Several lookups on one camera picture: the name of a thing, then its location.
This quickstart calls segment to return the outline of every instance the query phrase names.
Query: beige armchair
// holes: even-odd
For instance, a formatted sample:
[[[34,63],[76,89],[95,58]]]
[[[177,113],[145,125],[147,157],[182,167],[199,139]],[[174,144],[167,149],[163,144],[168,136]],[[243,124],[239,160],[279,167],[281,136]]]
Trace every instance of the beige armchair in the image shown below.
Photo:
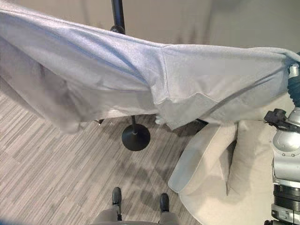
[[[275,108],[290,113],[293,103],[285,95],[249,112],[246,118],[251,120],[208,124],[187,145],[168,186],[202,225],[263,225],[271,218],[270,144],[276,129],[262,120]]]

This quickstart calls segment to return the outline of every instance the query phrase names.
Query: black round base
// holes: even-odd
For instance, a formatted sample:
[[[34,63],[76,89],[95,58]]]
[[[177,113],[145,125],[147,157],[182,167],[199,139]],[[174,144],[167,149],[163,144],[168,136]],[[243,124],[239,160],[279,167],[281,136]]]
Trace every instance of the black round base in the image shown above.
[[[131,151],[140,151],[147,147],[150,142],[149,130],[141,125],[135,125],[136,134],[133,133],[132,125],[128,126],[122,134],[124,146]]]

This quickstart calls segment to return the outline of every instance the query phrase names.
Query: gray pants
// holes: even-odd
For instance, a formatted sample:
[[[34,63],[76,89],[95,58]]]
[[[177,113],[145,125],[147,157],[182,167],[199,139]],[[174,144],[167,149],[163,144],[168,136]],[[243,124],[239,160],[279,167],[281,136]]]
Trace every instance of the gray pants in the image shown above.
[[[118,206],[113,206],[109,210],[102,211],[94,220],[93,224],[99,224],[102,222],[117,222],[118,221]],[[163,212],[160,215],[159,224],[163,225],[180,225],[178,216],[172,212]]]

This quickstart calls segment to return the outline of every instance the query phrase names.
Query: chair armrest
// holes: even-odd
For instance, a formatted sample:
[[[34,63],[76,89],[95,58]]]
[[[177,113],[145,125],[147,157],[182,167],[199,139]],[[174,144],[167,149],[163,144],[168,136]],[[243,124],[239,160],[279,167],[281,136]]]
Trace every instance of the chair armrest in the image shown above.
[[[188,143],[170,179],[169,188],[192,193],[207,176],[225,149],[236,139],[237,125],[208,124]]]

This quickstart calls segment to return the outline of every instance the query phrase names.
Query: shoe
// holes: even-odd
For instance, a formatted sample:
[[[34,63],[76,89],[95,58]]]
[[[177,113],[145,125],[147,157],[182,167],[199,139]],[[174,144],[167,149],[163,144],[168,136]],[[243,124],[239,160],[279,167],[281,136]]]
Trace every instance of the shoe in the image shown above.
[[[169,212],[169,210],[170,210],[169,196],[168,194],[163,193],[160,196],[160,211]]]
[[[121,214],[122,192],[119,187],[115,187],[112,191],[112,205],[118,205],[119,214]]]

